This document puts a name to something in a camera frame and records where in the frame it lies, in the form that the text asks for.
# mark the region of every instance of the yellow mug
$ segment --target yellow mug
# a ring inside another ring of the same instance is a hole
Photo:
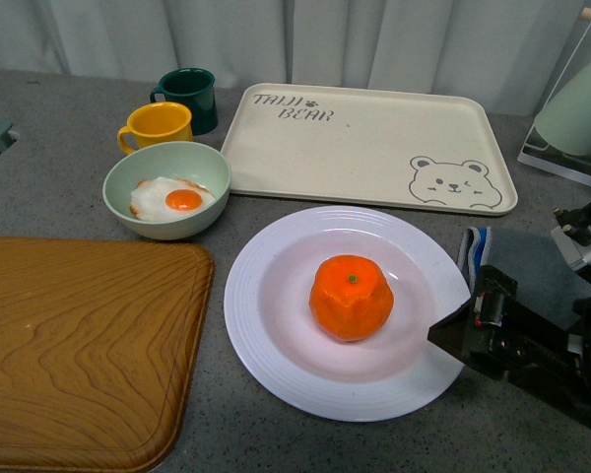
[[[190,110],[181,103],[161,101],[143,105],[135,109],[127,118],[127,125],[118,130],[118,145],[130,155],[136,150],[127,143],[128,135],[134,136],[138,148],[164,141],[193,141],[191,118]]]

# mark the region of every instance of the white plate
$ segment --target white plate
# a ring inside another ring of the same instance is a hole
[[[354,343],[316,325],[308,295],[320,263],[337,254],[375,261],[395,303],[387,323]],[[427,340],[428,328],[469,298],[446,252],[411,225],[359,207],[318,207],[258,233],[234,262],[224,299],[230,340],[270,392],[297,408],[353,422],[419,409],[462,364]]]

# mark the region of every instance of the wood grain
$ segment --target wood grain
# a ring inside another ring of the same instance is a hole
[[[213,274],[191,243],[0,237],[0,468],[160,463]]]

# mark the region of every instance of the beige tray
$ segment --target beige tray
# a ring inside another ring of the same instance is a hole
[[[213,271],[190,243],[0,237],[0,469],[158,465],[181,428]]]
[[[222,152],[239,194],[483,215],[517,203],[484,110],[457,97],[259,84]]]

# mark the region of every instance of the bear cartoon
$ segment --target bear cartoon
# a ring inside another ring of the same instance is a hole
[[[410,165],[416,170],[410,192],[423,202],[490,209],[501,203],[501,193],[489,181],[489,169],[483,163],[470,160],[456,165],[416,156],[410,160]]]

